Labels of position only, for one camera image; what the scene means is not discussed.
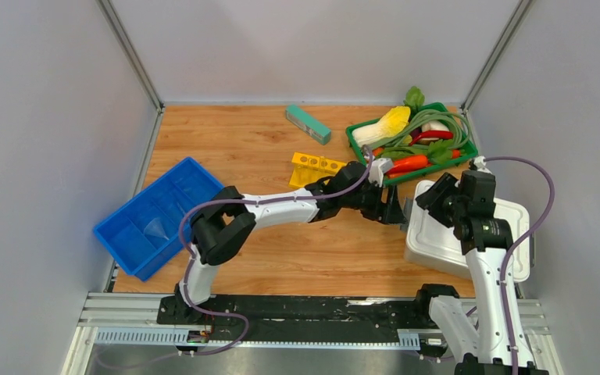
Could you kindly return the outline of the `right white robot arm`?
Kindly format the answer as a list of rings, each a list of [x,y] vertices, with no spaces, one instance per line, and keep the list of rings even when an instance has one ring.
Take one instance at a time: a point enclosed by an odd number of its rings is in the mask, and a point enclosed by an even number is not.
[[[456,374],[541,374],[523,332],[514,288],[513,233],[495,216],[496,179],[467,170],[444,173],[415,199],[418,207],[453,230],[476,292],[477,325],[463,312],[455,289],[425,284],[414,306],[418,323],[438,326],[455,359]]]

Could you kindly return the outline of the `white tray lid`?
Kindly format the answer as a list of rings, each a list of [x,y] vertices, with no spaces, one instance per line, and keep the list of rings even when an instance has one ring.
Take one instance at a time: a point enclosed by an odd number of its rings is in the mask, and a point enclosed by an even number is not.
[[[500,267],[505,252],[530,229],[527,209],[517,203],[494,198],[491,217],[468,214],[458,217],[453,227],[446,227],[413,201],[405,239],[405,259],[457,277],[470,279],[469,265],[475,259],[496,259]]]

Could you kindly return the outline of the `beige plastic tub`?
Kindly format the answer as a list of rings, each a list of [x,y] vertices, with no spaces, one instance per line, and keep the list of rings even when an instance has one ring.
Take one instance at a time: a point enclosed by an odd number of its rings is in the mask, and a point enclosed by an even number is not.
[[[403,215],[405,218],[405,221],[403,224],[400,225],[400,230],[407,233],[409,230],[409,224],[410,224],[410,218],[412,215],[412,210],[413,210],[413,204],[414,204],[414,199],[413,198],[407,198],[404,201],[404,205],[403,205]]]

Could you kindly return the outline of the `clear glass funnel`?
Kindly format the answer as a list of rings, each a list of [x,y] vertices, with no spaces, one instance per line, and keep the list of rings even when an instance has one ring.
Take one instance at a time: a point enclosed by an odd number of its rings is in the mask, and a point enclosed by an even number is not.
[[[170,239],[160,217],[151,220],[144,227],[143,235],[159,241],[168,241]]]

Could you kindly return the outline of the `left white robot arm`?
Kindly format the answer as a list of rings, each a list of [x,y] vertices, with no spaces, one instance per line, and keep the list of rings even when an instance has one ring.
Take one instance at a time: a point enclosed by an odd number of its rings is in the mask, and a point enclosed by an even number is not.
[[[177,313],[187,323],[203,321],[213,281],[221,265],[239,253],[249,235],[287,223],[315,223],[335,217],[342,209],[383,225],[407,224],[395,186],[384,185],[390,159],[367,165],[350,162],[332,177],[322,177],[295,191],[276,195],[243,195],[236,187],[219,191],[211,200],[190,209],[181,219],[178,239],[190,253],[178,283],[182,299]]]

